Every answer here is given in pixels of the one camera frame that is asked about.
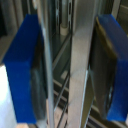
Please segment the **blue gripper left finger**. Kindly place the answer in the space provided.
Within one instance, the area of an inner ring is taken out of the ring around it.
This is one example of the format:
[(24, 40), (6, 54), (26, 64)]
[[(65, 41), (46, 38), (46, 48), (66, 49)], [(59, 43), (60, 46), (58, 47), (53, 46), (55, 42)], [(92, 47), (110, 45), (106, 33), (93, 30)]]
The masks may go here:
[(44, 118), (38, 34), (38, 17), (27, 15), (3, 59), (18, 123), (36, 123)]

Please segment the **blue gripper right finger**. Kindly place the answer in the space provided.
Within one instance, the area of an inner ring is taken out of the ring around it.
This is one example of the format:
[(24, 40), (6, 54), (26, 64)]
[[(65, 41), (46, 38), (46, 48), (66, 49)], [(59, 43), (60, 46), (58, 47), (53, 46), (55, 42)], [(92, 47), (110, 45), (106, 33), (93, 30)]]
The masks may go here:
[(112, 15), (96, 18), (94, 94), (103, 119), (125, 121), (128, 115), (128, 37)]

